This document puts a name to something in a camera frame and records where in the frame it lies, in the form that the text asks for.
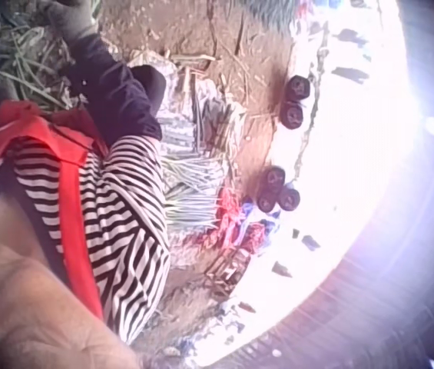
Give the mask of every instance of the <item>black wheel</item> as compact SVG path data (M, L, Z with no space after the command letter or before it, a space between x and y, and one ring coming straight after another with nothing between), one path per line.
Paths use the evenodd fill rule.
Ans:
M280 193L285 185L285 171L277 166L268 168L263 176L264 187L274 194Z
M294 211L299 207L300 194L293 188L284 188L278 196L278 205L284 211Z
M310 81L307 78L294 75L285 85L285 99L299 102L310 96Z
M297 129L303 123L303 111L298 103L284 101L281 105L280 120L288 129Z
M275 208L276 205L277 205L277 196L270 191L264 190L257 197L257 207L263 213L269 213Z

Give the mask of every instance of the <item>red garment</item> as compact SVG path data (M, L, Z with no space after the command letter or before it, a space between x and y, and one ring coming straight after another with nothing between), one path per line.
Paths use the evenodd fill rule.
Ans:
M87 148L91 148L94 142L103 153L106 153L107 149L86 111L62 111L52 115L51 121L63 135L84 147L51 130L51 123L41 117L41 110L36 104L28 101L3 102L0 106L0 157L13 139L31 137L47 145L60 161L58 192L61 244L64 248L66 271L73 293L92 314L104 320L87 253L78 169L84 165ZM88 132L97 139L94 140L78 130Z

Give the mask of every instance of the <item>glove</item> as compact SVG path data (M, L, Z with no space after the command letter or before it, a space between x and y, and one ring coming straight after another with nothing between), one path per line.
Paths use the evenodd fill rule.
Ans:
M39 0L38 7L70 48L97 32L92 20L91 0Z

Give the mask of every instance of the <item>hand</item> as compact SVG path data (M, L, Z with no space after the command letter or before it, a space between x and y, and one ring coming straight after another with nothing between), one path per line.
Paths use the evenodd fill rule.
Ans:
M38 7L70 47L97 31L92 20L91 0L39 0Z
M141 359L44 265L0 245L0 367L142 369Z

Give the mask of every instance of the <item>white light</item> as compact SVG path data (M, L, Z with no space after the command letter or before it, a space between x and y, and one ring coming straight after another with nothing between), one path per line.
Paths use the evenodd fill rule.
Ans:
M425 120L425 129L434 136L434 117L428 117Z

